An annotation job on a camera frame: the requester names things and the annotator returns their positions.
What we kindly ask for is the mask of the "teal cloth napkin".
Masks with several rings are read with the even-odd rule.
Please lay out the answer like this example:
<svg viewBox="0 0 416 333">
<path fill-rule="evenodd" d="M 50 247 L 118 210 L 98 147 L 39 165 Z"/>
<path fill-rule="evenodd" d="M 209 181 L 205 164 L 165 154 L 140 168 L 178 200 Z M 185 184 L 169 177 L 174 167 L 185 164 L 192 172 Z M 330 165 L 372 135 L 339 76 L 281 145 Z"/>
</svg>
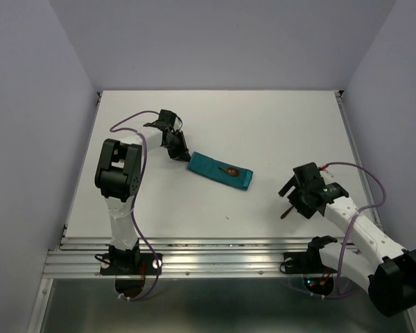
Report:
<svg viewBox="0 0 416 333">
<path fill-rule="evenodd" d="M 236 169 L 239 174 L 237 176 L 232 176 L 224 171 L 223 168 Z M 215 160 L 214 158 L 199 152 L 193 153 L 190 162 L 187 165 L 187 169 L 199 176 L 213 180 L 214 182 L 243 191 L 248 190 L 253 177 L 253 171 L 249 169 Z"/>
</svg>

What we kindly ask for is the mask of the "brown wooden spoon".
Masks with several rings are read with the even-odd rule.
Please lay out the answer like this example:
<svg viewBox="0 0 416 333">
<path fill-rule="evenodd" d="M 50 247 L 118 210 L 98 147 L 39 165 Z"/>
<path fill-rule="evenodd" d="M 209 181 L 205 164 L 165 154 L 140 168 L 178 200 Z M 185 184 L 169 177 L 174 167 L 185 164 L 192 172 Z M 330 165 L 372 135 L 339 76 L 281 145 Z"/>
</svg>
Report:
<svg viewBox="0 0 416 333">
<path fill-rule="evenodd" d="M 238 177 L 240 174 L 240 171 L 235 167 L 219 166 L 218 169 L 231 177 Z"/>
</svg>

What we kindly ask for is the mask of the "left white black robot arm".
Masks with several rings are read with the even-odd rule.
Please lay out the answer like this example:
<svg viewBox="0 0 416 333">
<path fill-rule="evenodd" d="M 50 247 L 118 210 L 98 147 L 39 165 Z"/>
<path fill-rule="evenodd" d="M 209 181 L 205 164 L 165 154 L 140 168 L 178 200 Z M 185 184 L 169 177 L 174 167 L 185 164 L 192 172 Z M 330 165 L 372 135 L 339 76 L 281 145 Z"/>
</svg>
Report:
<svg viewBox="0 0 416 333">
<path fill-rule="evenodd" d="M 148 152 L 165 148 L 178 162 L 191 159 L 181 130 L 182 120 L 172 116 L 147 123 L 125 140 L 106 139 L 100 152 L 94 183 L 105 198 L 110 215 L 110 254 L 124 273 L 140 267 L 139 233 L 132 221 L 133 204 L 146 169 Z"/>
</svg>

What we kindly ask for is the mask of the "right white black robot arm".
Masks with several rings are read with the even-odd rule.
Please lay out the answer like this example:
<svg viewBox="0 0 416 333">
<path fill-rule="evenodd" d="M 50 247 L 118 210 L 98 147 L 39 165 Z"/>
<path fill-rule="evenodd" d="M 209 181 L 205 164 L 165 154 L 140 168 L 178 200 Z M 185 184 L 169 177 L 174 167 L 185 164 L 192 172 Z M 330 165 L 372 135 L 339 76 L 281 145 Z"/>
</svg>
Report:
<svg viewBox="0 0 416 333">
<path fill-rule="evenodd" d="M 416 306 L 416 249 L 391 240 L 361 214 L 349 193 L 337 182 L 327 182 L 317 169 L 296 169 L 279 191 L 294 209 L 309 219 L 322 215 L 347 235 L 314 237 L 304 252 L 285 252 L 280 270 L 285 274 L 321 273 L 329 268 L 362 288 L 375 308 L 391 317 Z"/>
</svg>

